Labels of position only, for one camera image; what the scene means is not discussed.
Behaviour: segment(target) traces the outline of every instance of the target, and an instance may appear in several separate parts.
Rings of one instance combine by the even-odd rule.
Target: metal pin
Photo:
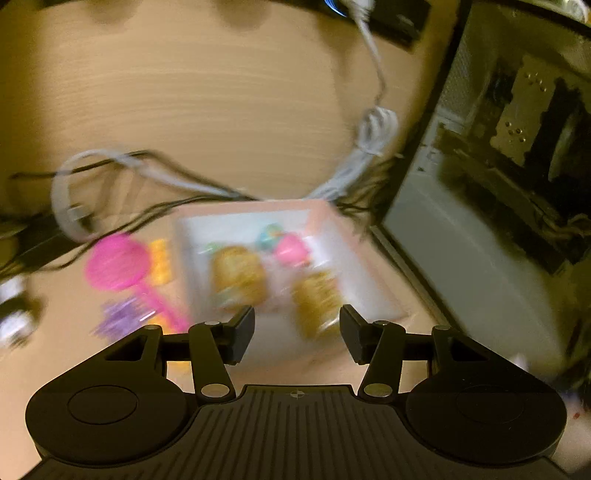
[[[392,387],[384,383],[370,383],[369,385],[365,385],[363,391],[366,395],[375,398],[385,398],[392,395]]]
[[[209,398],[222,398],[230,393],[230,389],[221,383],[210,383],[201,389],[201,393]]]

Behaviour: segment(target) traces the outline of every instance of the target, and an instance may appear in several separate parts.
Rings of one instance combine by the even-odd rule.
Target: white cable
[[[106,158],[111,158],[124,167],[131,168],[137,171],[140,175],[153,179],[165,185],[178,187],[184,190],[192,190],[194,192],[207,193],[212,195],[219,195],[224,197],[235,197],[237,194],[228,192],[223,189],[210,187],[196,182],[189,182],[180,180],[176,177],[168,175],[163,171],[154,169],[146,165],[143,161],[111,150],[86,150],[80,152],[66,160],[56,176],[53,178],[51,184],[51,208],[56,218],[57,224],[61,230],[72,240],[79,243],[84,243],[93,240],[99,235],[99,232],[89,232],[86,230],[73,216],[71,209],[72,203],[70,201],[70,175],[75,168],[76,163],[80,160],[99,155]]]
[[[358,126],[357,141],[345,162],[340,165],[333,177],[323,183],[306,198],[336,200],[347,195],[348,188],[363,174],[375,156],[381,156],[385,147],[398,131],[398,118],[392,110],[381,107],[386,94],[386,78],[382,59],[374,38],[367,25],[369,14],[374,8],[373,0],[345,0],[355,24],[371,54],[379,80],[379,91],[375,106],[367,111]]]
[[[392,110],[375,106],[359,123],[355,148],[337,168],[333,177],[306,198],[336,200],[347,194],[347,189],[369,166],[374,157],[391,142],[398,130],[398,119]]]

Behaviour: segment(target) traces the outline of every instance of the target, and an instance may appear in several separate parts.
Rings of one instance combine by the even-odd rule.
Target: toy
[[[111,342],[129,335],[155,315],[155,311],[146,307],[137,297],[107,302],[103,305],[103,312],[105,319],[95,329],[95,333],[107,337]]]
[[[224,309],[258,305],[267,299],[267,274],[259,256],[242,245],[216,250],[212,255],[212,285]]]
[[[302,238],[297,233],[284,232],[276,223],[263,229],[256,245],[265,252],[272,252],[277,261],[286,267],[310,264],[310,250]]]
[[[307,338],[338,331],[339,310],[343,299],[337,280],[328,270],[313,271],[296,281],[292,288],[298,325]]]
[[[265,252],[272,252],[285,232],[277,223],[267,225],[259,235],[256,245]]]
[[[150,260],[150,280],[152,285],[161,286],[170,282],[173,273],[170,268],[170,259],[164,238],[150,242]]]
[[[310,264],[310,250],[296,233],[281,237],[273,252],[275,258],[288,267],[304,267]]]
[[[150,253],[127,233],[109,235],[92,249],[86,264],[86,278],[100,290],[125,290],[135,287],[136,294],[158,313],[164,314],[177,332],[186,332],[189,322],[177,314],[145,281],[150,270]]]

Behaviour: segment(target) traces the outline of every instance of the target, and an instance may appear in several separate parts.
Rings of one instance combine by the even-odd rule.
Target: pink toy
[[[310,250],[295,233],[286,233],[273,251],[276,259],[284,265],[302,267],[310,263]]]
[[[150,308],[162,313],[170,326],[178,332],[186,332],[189,322],[178,315],[144,278],[150,271],[150,253],[143,244],[127,233],[109,235],[94,246],[86,264],[86,278],[90,285],[100,290],[125,290],[135,287]]]

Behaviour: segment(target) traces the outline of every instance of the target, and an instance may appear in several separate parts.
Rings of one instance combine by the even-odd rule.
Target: ribbed plate
[[[565,480],[549,460],[486,469],[418,443],[389,406],[347,386],[248,386],[199,410],[181,438],[133,465],[89,469],[47,459],[27,480]]]

